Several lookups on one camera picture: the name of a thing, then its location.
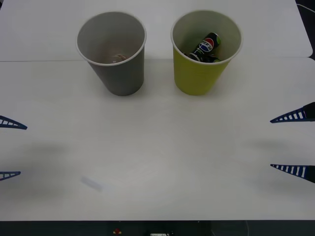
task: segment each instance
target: white table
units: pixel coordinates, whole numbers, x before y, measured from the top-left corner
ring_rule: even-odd
[[[6,0],[0,12],[0,61],[81,60],[75,37],[91,16],[127,11],[144,23],[146,58],[172,58],[170,30],[182,14],[212,9],[244,33],[248,55],[308,57],[312,48],[295,0]]]
[[[206,96],[172,60],[134,95],[84,61],[0,62],[0,220],[315,220],[315,185],[269,165],[315,164],[311,123],[269,120],[315,100],[311,59],[236,57]]]

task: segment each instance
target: paper cup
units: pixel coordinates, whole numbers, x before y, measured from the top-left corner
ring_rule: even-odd
[[[76,46],[108,90],[126,96],[143,84],[146,38],[145,27],[136,17],[124,12],[105,12],[83,24]]]
[[[221,60],[204,63],[192,60],[189,54],[210,32],[221,38],[214,53]],[[171,31],[176,86],[190,95],[206,94],[229,62],[239,53],[243,36],[237,24],[229,17],[210,10],[199,10],[178,19]]]

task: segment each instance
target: pepsi can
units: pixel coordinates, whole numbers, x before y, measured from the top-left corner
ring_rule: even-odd
[[[190,59],[193,59],[193,60],[196,60],[196,61],[200,61],[200,62],[205,62],[205,63],[214,63],[214,62],[219,62],[220,59],[217,58],[215,55],[203,55],[203,54],[200,54],[200,53],[190,53],[189,54],[189,58]]]
[[[210,55],[210,53],[221,44],[221,39],[216,33],[208,34],[195,48],[193,53]]]

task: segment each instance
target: pepsi logo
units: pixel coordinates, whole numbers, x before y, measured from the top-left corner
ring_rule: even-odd
[[[200,44],[199,48],[203,50],[206,53],[209,53],[212,51],[213,46],[214,46],[214,41],[211,38],[205,38]]]

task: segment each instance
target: cable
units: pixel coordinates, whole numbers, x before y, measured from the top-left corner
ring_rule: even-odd
[[[211,233],[212,233],[213,236],[216,236],[216,234],[212,230],[211,230]]]
[[[250,236],[250,227],[248,226],[247,220],[245,221],[246,223],[246,228],[247,228],[247,236]],[[211,233],[213,236],[216,236],[216,234],[211,230]]]
[[[312,11],[313,13],[315,13],[315,11],[314,11],[314,10],[309,9],[308,7],[305,7],[305,6],[301,5],[301,4],[297,4],[297,5],[298,5],[298,6],[301,6],[301,7],[304,7],[305,9],[308,9],[309,11]]]
[[[248,226],[247,220],[245,221],[247,227],[247,236],[250,236],[250,227]]]

